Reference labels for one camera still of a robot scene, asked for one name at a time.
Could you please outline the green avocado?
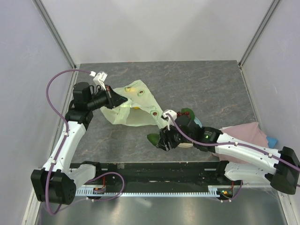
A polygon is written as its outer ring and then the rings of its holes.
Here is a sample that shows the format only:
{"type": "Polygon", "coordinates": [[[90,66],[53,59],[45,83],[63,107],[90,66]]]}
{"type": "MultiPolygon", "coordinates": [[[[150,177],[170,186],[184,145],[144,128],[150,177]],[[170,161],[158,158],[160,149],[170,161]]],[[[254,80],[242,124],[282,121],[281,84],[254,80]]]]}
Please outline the green avocado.
{"type": "Polygon", "coordinates": [[[147,139],[152,145],[156,146],[159,143],[160,135],[154,133],[148,134],[147,139]]]}

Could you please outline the green avocado print plastic bag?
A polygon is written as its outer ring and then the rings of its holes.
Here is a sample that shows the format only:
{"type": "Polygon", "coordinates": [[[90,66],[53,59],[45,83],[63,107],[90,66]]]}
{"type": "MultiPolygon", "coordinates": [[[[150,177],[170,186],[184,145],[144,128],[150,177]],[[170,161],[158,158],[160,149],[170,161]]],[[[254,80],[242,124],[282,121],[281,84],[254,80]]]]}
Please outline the green avocado print plastic bag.
{"type": "Polygon", "coordinates": [[[157,125],[159,129],[167,125],[167,121],[161,118],[163,110],[146,84],[141,80],[133,81],[125,87],[113,90],[126,97],[128,101],[114,109],[100,108],[102,114],[110,123],[132,127],[157,125]],[[140,110],[132,108],[135,106],[140,107],[140,110]]]}

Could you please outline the red grape bunch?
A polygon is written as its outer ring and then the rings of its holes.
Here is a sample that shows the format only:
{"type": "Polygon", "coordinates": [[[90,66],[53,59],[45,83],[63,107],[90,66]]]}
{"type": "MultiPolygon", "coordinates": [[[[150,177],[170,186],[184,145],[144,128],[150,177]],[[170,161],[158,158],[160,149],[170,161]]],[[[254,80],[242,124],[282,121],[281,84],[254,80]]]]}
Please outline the red grape bunch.
{"type": "Polygon", "coordinates": [[[177,117],[180,117],[180,116],[190,117],[190,113],[189,112],[177,112],[177,117]]]}

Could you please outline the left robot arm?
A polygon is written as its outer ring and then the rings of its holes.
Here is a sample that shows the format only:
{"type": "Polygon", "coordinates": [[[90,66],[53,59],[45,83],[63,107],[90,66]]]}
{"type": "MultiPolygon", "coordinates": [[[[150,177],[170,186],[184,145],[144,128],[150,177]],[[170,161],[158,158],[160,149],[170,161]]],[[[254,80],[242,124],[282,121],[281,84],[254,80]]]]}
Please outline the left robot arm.
{"type": "Polygon", "coordinates": [[[102,107],[112,110],[127,100],[108,85],[97,92],[87,82],[74,85],[73,100],[64,117],[59,141],[42,169],[34,170],[30,177],[38,201],[69,205],[82,185],[102,181],[99,163],[84,162],[71,171],[71,161],[93,118],[93,111],[102,107]]]}

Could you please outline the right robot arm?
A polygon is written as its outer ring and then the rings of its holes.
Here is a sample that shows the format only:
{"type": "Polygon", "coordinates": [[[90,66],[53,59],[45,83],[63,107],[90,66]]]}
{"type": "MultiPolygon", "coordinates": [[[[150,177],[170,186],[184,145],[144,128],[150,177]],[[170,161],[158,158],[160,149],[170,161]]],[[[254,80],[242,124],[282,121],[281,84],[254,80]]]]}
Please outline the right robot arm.
{"type": "Polygon", "coordinates": [[[293,149],[270,149],[234,138],[213,127],[200,127],[186,114],[178,116],[173,111],[163,113],[166,126],[159,131],[155,146],[169,151],[182,143],[191,143],[200,151],[233,157],[246,165],[221,161],[215,172],[219,184],[229,181],[269,183],[282,193],[296,193],[300,177],[300,161],[293,149]]]}

